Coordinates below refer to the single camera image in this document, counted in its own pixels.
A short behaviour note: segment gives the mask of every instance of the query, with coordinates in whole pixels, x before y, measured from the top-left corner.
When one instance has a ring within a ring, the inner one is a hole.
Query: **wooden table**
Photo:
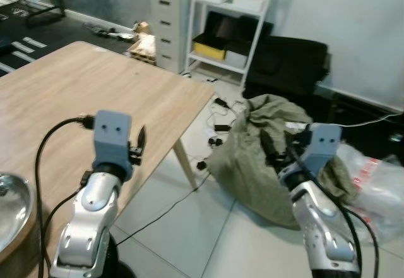
[[[0,78],[0,171],[23,176],[34,185],[35,153],[51,127],[63,119],[80,113],[95,114],[99,109],[125,112],[133,118],[133,143],[143,125],[147,143],[142,165],[135,167],[132,179],[122,187],[120,214],[172,148],[191,186],[196,186],[180,137],[212,95],[208,85],[75,42]],[[72,124],[49,140],[40,168],[42,198],[48,210],[77,189],[83,172],[91,168],[92,138],[92,131]],[[52,220],[47,245],[51,258],[70,218],[71,204],[67,203]],[[34,224],[31,220],[27,230]],[[20,249],[20,238],[7,254]],[[35,264],[36,254],[35,250],[24,250],[23,257],[19,254],[13,259],[19,267],[29,268],[29,264]],[[10,258],[0,270],[16,267]],[[33,266],[29,277],[37,276]]]

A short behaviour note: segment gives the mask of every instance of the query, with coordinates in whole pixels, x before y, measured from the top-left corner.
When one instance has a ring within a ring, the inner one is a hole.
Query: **yellow box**
[[[197,42],[194,43],[194,52],[217,60],[224,60],[226,53],[225,50],[216,49],[214,47],[210,47]]]

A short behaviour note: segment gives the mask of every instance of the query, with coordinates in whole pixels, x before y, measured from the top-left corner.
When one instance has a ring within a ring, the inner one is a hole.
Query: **metal bowl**
[[[0,173],[0,252],[24,228],[33,203],[34,194],[28,180]]]

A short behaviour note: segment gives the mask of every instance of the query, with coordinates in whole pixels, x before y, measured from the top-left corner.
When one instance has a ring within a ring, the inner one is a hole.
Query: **plastic bag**
[[[342,143],[337,151],[359,194],[353,210],[373,228],[379,241],[385,242],[404,233],[404,167],[366,157]],[[354,220],[361,240],[371,241],[358,220]]]

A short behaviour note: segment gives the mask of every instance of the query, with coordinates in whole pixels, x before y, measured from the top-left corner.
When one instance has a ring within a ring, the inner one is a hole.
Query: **white wall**
[[[325,87],[403,110],[404,0],[275,0],[275,35],[329,45]]]

